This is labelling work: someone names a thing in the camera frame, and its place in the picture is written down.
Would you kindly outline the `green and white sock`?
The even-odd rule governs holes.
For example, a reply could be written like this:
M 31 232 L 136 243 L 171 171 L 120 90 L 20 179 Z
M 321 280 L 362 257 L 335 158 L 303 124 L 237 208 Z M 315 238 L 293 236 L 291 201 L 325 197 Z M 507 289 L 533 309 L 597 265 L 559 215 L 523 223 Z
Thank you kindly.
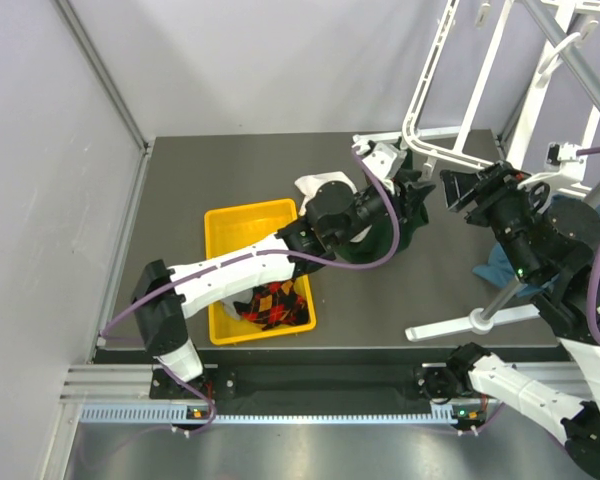
M 422 180 L 422 172 L 413 167 L 413 154 L 407 150 L 398 156 L 400 166 L 391 178 L 394 193 L 385 191 L 397 218 L 399 234 L 395 235 L 393 222 L 385 203 L 368 175 L 367 186 L 355 194 L 356 227 L 364 226 L 348 242 L 336 249 L 337 255 L 348 263 L 378 263 L 392 249 L 398 255 L 411 244 L 414 233 L 429 223 L 425 198 L 434 190 L 431 181 Z

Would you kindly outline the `white clip hanger frame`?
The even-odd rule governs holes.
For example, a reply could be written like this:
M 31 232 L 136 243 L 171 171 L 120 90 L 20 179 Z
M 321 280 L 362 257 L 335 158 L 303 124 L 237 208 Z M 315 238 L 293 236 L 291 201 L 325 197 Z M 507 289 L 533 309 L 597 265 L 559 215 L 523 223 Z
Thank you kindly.
M 455 36 L 460 31 L 458 25 L 461 21 L 461 10 L 465 4 L 462 1 L 455 2 L 458 4 L 455 22 L 437 65 L 416 127 L 417 131 L 421 133 L 432 130 L 434 132 L 431 140 L 432 144 L 445 149 L 453 148 L 456 142 L 455 136 L 451 135 L 450 131 L 452 128 L 459 127 L 462 123 L 464 113 L 489 48 L 492 34 L 503 4 L 506 1 L 477 1 L 472 3 L 471 7 L 477 16 L 471 20 L 471 27 L 474 29 L 484 28 L 486 30 L 484 34 L 478 37 L 483 43 L 479 47 L 472 47 L 468 43 L 456 42 Z M 516 166 L 513 159 L 509 158 L 508 151 L 512 144 L 515 127 L 521 114 L 527 90 L 539 63 L 543 47 L 546 44 L 546 37 L 530 15 L 525 5 L 528 1 L 510 2 L 512 2 L 513 6 L 510 10 L 502 41 L 462 151 L 466 155 L 485 160 L 487 163 L 486 166 L 490 165 L 491 162 L 489 159 L 469 154 L 466 147 L 470 132 L 485 118 L 486 109 L 483 105 L 484 101 L 490 100 L 495 107 L 503 107 L 505 110 L 503 114 L 493 114 L 488 120 L 490 126 L 496 130 L 495 142 L 498 152 L 501 158 L 509 161 L 515 167 L 522 168 L 531 164 L 532 152 L 530 148 L 533 143 L 534 132 L 541 119 L 541 111 L 547 99 L 549 88 L 557 85 L 557 78 L 560 74 L 564 72 L 574 74 L 565 64 L 557 66 L 557 69 L 551 76 L 544 103 L 522 164 Z M 587 36 L 581 42 L 577 43 L 576 47 L 596 76 L 600 76 L 600 72 L 596 72 L 590 60 L 586 59 L 583 46 L 592 37 L 599 21 L 600 15 L 576 14 L 567 26 L 568 33 L 574 33 L 581 28 L 587 28 Z M 585 119 L 584 132 L 575 141 L 580 146 L 589 148 L 593 144 L 600 120 L 593 140 L 590 142 L 584 141 L 583 136 L 593 107 L 593 103 L 586 92 L 585 95 L 589 101 L 588 106 L 580 107 L 576 111 L 578 116 Z M 439 169 L 442 165 L 459 166 L 446 161 L 438 161 L 435 170 Z

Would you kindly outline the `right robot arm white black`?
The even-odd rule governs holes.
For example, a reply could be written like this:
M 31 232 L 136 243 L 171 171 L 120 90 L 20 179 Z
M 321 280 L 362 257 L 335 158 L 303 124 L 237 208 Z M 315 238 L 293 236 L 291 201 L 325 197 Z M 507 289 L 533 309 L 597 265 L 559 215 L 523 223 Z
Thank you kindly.
M 550 197 L 550 186 L 507 162 L 475 173 L 445 169 L 448 210 L 490 228 L 518 280 L 537 288 L 539 317 L 579 367 L 590 399 L 564 394 L 476 344 L 456 348 L 443 372 L 446 397 L 479 393 L 533 421 L 586 474 L 600 479 L 600 216 L 582 200 Z

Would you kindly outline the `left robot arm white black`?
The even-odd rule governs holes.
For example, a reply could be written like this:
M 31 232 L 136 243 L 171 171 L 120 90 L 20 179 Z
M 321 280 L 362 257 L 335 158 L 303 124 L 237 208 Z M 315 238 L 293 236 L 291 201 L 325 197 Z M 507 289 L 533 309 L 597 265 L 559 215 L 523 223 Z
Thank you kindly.
M 257 316 L 239 295 L 257 295 L 329 266 L 376 268 L 410 243 L 427 221 L 426 197 L 433 191 L 417 171 L 374 179 L 362 190 L 342 172 L 302 176 L 298 217 L 241 249 L 197 264 L 148 264 L 129 307 L 146 352 L 172 374 L 185 396 L 206 387 L 207 374 L 190 337 L 187 320 L 203 308 L 231 299 Z

